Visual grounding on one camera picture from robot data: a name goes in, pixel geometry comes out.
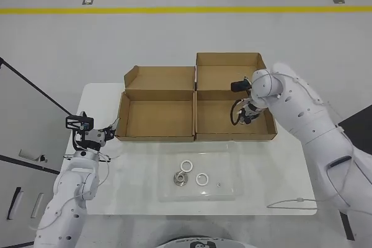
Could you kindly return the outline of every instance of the small metal nut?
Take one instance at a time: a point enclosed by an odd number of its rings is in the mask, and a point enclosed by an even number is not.
[[[188,181],[187,174],[183,171],[178,171],[174,175],[174,183],[178,186],[184,186]]]

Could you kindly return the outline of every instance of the metal bracket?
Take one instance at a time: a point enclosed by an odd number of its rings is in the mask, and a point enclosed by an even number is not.
[[[82,5],[92,5],[94,0],[82,0]]]

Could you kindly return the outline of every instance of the door handle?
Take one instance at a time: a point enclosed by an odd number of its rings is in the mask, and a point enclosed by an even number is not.
[[[32,158],[32,157],[30,157],[30,155],[28,155],[26,153],[23,153],[22,152],[22,149],[19,151],[18,156],[20,156],[20,157],[22,157],[24,159],[29,159],[31,161],[35,161],[35,162],[38,162],[38,161],[40,161],[40,162],[48,162],[48,159],[45,158],[45,155],[39,155],[36,158]]]

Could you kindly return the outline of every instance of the floor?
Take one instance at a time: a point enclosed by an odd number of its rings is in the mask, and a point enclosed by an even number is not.
[[[166,2],[155,1],[157,6]],[[315,0],[309,5],[323,2],[332,4]],[[254,3],[284,5],[274,0]],[[94,4],[151,6],[152,2],[95,0]],[[22,6],[78,7],[75,1],[0,1],[0,7]],[[330,102],[336,122],[372,104],[372,13],[0,15],[0,56],[71,112],[90,82],[122,83],[122,76],[135,64],[194,65],[198,51],[258,51],[268,66],[276,61],[290,64]],[[320,198],[314,168],[308,169]],[[319,210],[314,216],[89,216],[77,247],[156,247],[190,234],[262,248],[352,245],[339,212]]]

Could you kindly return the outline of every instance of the yellow floor line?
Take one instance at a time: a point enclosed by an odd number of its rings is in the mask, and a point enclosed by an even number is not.
[[[268,6],[268,7],[77,7],[4,8],[0,14],[178,14],[178,13],[328,13],[372,12],[372,6]]]

